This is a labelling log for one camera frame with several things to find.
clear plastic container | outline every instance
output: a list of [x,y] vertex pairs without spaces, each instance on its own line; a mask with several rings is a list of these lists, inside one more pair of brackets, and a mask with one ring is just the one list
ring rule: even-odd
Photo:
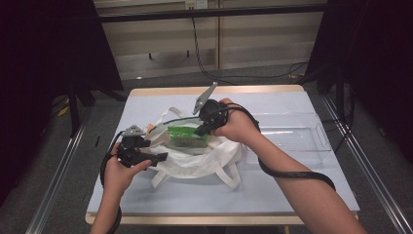
[[[253,113],[261,133],[282,151],[302,164],[322,164],[331,145],[316,113]],[[246,161],[257,164],[257,156],[249,148]]]

metal bar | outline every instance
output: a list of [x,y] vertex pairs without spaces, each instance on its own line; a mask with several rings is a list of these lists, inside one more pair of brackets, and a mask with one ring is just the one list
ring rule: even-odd
[[233,17],[250,15],[271,15],[271,14],[291,14],[291,13],[311,13],[325,12],[327,10],[343,10],[351,7],[351,4],[308,4],[308,5],[289,5],[277,7],[256,7],[256,8],[218,8],[184,10],[154,13],[135,13],[135,14],[108,14],[97,18],[69,18],[59,19],[57,23],[73,23],[75,21],[85,22],[88,20],[99,22],[121,22],[121,21],[144,21],[144,20],[173,20],[191,18],[211,18],[211,17]]
[[[330,97],[326,96],[323,96],[322,99],[331,117],[333,117],[334,119],[338,119],[338,115],[336,114],[336,106],[334,105],[333,100]],[[366,154],[361,149],[361,146],[358,144],[355,136],[352,134],[350,128],[346,124],[341,123],[340,121],[337,122],[337,127],[339,128],[340,133],[343,135],[343,137],[347,133],[347,145],[350,147],[353,155],[355,156],[358,162],[358,165],[360,166],[361,170],[366,176],[373,191],[376,193],[376,196],[382,203],[383,208],[385,209],[389,218],[393,222],[394,227],[397,229],[397,232],[402,234],[413,233],[413,229],[408,223],[405,214],[398,205],[397,201],[394,199],[393,195],[387,189],[386,185],[377,175],[376,171],[374,170],[373,166],[368,160]]]
[[91,110],[92,107],[87,108],[83,124],[80,126],[76,135],[69,141],[67,148],[64,151],[63,157],[60,160],[60,164],[58,165],[55,175],[49,185],[49,188],[44,195],[40,206],[37,208],[34,217],[30,221],[30,224],[25,232],[26,234],[42,233],[52,207],[55,203],[57,193],[61,188],[64,177],[70,166],[70,162],[82,138],[82,134],[85,130],[85,124],[88,122]]

power cord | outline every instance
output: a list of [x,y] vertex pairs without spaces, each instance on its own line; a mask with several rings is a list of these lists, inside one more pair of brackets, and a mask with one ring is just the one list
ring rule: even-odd
[[[297,71],[297,70],[300,69],[304,64],[308,63],[307,61],[302,61],[302,62],[294,63],[294,64],[292,64],[292,65],[289,67],[287,73],[284,73],[284,74],[281,74],[281,75],[275,75],[275,76],[247,76],[247,75],[218,76],[218,75],[213,75],[213,74],[208,73],[208,72],[204,69],[204,66],[203,66],[203,64],[202,64],[202,62],[201,62],[200,49],[199,49],[199,45],[198,45],[197,29],[196,29],[196,26],[195,26],[195,20],[194,20],[194,18],[192,18],[192,25],[193,25],[193,27],[194,27],[195,52],[196,52],[196,55],[197,55],[198,67],[201,69],[201,71],[204,73],[204,75],[205,75],[206,77],[208,77],[209,79],[215,80],[215,81],[220,81],[220,82],[224,82],[224,83],[227,83],[227,84],[230,84],[230,85],[237,86],[237,84],[235,84],[235,83],[232,83],[232,82],[229,82],[229,81],[225,81],[225,80],[222,80],[222,79],[225,79],[225,78],[263,78],[263,79],[280,78],[280,77],[283,77],[283,76],[288,76],[288,75],[290,75],[292,72]],[[292,68],[293,66],[296,66],[297,64],[299,64],[299,66],[297,66],[296,68],[294,68],[294,69],[291,70],[291,68]]]

forearm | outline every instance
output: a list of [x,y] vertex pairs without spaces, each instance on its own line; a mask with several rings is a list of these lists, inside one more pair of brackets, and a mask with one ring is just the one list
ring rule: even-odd
[[116,220],[122,194],[116,192],[103,191],[99,210],[97,211],[91,233],[107,233]]
[[[247,145],[271,170],[309,172],[261,134]],[[276,178],[291,207],[314,233],[364,233],[363,228],[338,194],[317,179]]]

person's right hand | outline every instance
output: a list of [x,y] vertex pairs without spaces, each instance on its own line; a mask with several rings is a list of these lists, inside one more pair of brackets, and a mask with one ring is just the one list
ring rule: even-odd
[[[230,99],[224,98],[220,102],[233,103]],[[225,126],[211,131],[214,136],[227,137],[228,139],[248,145],[253,137],[261,135],[255,128],[249,117],[240,110],[229,110],[228,122]]]

